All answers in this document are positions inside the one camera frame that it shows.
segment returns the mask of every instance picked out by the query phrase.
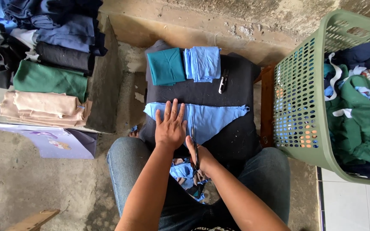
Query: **person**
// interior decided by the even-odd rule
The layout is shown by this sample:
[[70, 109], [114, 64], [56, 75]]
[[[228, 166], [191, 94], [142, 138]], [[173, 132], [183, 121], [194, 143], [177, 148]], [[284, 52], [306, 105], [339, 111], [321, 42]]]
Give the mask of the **person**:
[[118, 211], [116, 231], [287, 231], [290, 170], [287, 157], [264, 148], [247, 160], [236, 178], [202, 145], [200, 169], [214, 182], [221, 199], [213, 205], [195, 201], [169, 174], [173, 152], [186, 141], [185, 105], [167, 101], [163, 119], [156, 111], [155, 149], [150, 154], [136, 134], [117, 139], [107, 159]]

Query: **right hand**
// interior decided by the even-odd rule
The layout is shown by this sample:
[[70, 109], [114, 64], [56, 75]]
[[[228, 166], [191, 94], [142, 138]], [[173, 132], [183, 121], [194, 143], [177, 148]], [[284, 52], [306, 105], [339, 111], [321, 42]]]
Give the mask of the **right hand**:
[[[195, 163], [195, 149], [191, 136], [187, 136], [185, 141], [186, 145], [188, 146], [189, 153], [191, 153], [192, 163]], [[206, 149], [202, 145], [198, 144], [197, 148], [198, 148], [199, 169], [201, 169], [205, 173], [205, 175], [210, 177], [209, 170], [215, 165], [219, 164], [219, 162], [213, 157], [213, 155], [208, 151], [208, 149]]]

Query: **left hand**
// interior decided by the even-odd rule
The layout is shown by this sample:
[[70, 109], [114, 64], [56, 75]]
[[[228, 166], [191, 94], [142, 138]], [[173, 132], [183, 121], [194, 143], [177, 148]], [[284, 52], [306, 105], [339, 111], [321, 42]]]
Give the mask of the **left hand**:
[[178, 100], [174, 99], [172, 103], [167, 101], [165, 106], [164, 120], [161, 121], [161, 112], [155, 113], [157, 128], [155, 130], [156, 145], [163, 145], [171, 148], [172, 151], [178, 149], [185, 141], [187, 121], [182, 121], [184, 117], [185, 104], [181, 104], [177, 115]]

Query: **bare foot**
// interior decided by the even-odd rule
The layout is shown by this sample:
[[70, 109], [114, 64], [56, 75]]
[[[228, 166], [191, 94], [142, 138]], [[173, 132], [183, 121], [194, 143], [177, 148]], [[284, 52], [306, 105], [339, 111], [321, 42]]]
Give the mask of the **bare foot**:
[[133, 131], [133, 132], [130, 132], [128, 134], [129, 137], [134, 137], [134, 138], [139, 138], [139, 130], [136, 130], [136, 131]]

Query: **basket hole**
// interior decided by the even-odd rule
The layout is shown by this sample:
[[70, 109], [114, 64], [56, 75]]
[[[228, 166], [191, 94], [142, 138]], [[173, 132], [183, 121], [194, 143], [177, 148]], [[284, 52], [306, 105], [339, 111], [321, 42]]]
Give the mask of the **basket hole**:
[[366, 37], [370, 34], [369, 30], [366, 30], [366, 29], [363, 29], [363, 28], [360, 28], [360, 27], [352, 27], [351, 29], [347, 30], [346, 32], [349, 33], [349, 34], [353, 34], [353, 35], [362, 37], [362, 38]]

